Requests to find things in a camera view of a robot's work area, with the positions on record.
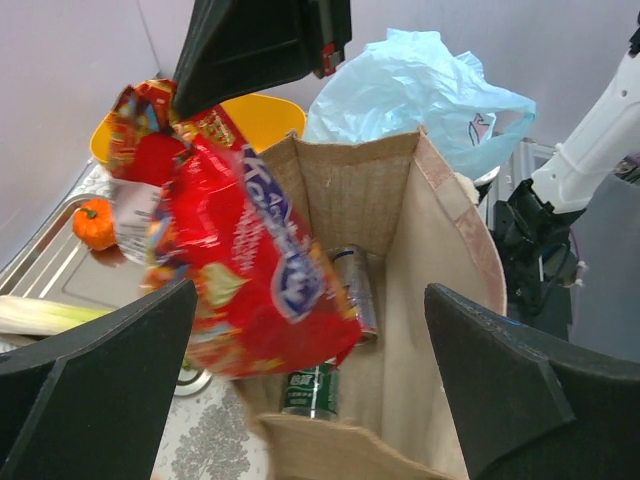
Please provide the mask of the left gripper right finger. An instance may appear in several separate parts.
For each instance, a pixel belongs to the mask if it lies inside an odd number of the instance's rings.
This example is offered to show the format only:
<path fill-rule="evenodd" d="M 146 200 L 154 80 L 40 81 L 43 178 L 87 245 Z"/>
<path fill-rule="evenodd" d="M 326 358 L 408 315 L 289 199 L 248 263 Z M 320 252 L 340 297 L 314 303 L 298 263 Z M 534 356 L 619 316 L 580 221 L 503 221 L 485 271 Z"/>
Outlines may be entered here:
<path fill-rule="evenodd" d="M 425 319 L 472 479 L 636 479 L 639 366 L 441 285 Z"/>

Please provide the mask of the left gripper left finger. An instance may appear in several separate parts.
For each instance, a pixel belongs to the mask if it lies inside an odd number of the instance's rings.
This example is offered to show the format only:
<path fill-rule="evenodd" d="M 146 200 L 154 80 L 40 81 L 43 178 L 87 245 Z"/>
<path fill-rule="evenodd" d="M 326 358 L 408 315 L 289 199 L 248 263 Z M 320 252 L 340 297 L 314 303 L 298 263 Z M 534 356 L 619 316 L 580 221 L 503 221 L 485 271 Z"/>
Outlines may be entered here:
<path fill-rule="evenodd" d="M 3 354 L 2 478 L 150 478 L 196 303 L 181 280 Z"/>

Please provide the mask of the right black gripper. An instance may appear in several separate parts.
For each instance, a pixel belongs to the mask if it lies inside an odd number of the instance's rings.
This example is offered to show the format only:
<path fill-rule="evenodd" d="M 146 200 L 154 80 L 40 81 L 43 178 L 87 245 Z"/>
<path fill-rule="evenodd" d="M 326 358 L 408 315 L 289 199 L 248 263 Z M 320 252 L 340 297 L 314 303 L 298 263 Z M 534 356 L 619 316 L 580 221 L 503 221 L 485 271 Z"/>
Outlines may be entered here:
<path fill-rule="evenodd" d="M 331 76 L 351 40 L 350 0 L 196 1 L 172 107 L 186 118 L 310 73 Z"/>

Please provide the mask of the white green leek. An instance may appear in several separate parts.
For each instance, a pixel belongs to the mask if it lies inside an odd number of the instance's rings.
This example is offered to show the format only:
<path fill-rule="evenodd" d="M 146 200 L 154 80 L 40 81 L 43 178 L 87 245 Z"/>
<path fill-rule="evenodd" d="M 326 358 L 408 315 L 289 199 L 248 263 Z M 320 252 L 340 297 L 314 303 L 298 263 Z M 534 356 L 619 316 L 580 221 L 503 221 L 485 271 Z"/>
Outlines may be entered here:
<path fill-rule="evenodd" d="M 111 313 L 107 309 L 79 307 L 43 299 L 11 295 L 1 297 L 1 333 L 53 336 Z"/>

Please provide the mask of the red cookie snack packet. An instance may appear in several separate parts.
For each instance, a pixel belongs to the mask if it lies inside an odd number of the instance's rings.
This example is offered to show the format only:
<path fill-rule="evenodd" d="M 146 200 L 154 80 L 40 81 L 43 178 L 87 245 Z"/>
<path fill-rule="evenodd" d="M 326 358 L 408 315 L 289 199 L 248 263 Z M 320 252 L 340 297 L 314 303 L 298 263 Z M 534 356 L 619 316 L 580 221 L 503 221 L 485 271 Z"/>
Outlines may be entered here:
<path fill-rule="evenodd" d="M 194 283 L 186 355 L 215 374 L 342 362 L 361 328 L 307 222 L 225 109 L 181 118 L 175 90 L 129 86 L 106 116 L 115 236 L 142 290 Z"/>

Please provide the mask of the blue cartoon plastic bag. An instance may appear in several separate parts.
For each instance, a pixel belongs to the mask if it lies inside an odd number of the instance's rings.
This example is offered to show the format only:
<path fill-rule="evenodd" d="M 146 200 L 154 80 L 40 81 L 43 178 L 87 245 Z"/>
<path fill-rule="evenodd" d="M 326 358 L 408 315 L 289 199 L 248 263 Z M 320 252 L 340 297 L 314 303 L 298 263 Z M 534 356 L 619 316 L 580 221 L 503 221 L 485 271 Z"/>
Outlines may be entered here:
<path fill-rule="evenodd" d="M 390 29 L 331 77 L 302 138 L 347 145 L 424 128 L 454 171 L 478 180 L 510 158 L 536 115 L 533 100 L 489 84 L 482 62 L 452 54 L 439 32 Z"/>

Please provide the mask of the small orange pumpkin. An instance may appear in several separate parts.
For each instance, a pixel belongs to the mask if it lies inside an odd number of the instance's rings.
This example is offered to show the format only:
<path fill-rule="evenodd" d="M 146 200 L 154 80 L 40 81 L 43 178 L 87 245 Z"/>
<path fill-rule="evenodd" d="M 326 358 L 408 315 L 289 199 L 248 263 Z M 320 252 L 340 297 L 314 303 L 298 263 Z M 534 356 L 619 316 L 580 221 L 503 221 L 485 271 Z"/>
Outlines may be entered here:
<path fill-rule="evenodd" d="M 84 202 L 74 213 L 73 233 L 89 249 L 104 251 L 116 244 L 110 202 L 96 197 Z"/>

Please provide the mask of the brown paper tote bag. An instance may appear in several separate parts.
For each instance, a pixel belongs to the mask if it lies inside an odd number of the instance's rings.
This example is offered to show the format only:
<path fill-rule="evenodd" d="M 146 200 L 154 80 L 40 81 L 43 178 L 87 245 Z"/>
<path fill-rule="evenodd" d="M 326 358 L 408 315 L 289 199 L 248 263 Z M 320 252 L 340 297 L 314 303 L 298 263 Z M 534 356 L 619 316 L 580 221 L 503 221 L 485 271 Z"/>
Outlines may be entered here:
<path fill-rule="evenodd" d="M 440 283 L 506 310 L 497 250 L 471 197 L 427 134 L 359 145 L 289 136 L 265 162 L 327 250 L 369 255 L 378 338 L 339 370 L 339 417 L 281 411 L 280 376 L 238 380 L 250 428 L 273 479 L 464 479 L 456 428 L 425 320 L 424 292 Z"/>

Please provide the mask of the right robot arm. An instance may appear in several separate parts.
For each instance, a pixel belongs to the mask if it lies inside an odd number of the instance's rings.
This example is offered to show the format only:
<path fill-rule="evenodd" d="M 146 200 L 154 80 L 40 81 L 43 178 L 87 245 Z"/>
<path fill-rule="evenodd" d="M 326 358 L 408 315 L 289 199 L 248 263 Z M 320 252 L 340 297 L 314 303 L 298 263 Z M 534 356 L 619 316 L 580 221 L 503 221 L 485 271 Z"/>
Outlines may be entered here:
<path fill-rule="evenodd" d="M 224 101 L 314 74 L 335 85 L 351 70 L 346 1 L 198 1 L 176 67 L 174 109 L 190 117 Z M 613 168 L 639 149 L 639 40 L 604 93 L 551 159 L 499 203 L 494 237 L 512 301 L 539 314 L 553 286 L 543 255 L 566 240 Z"/>

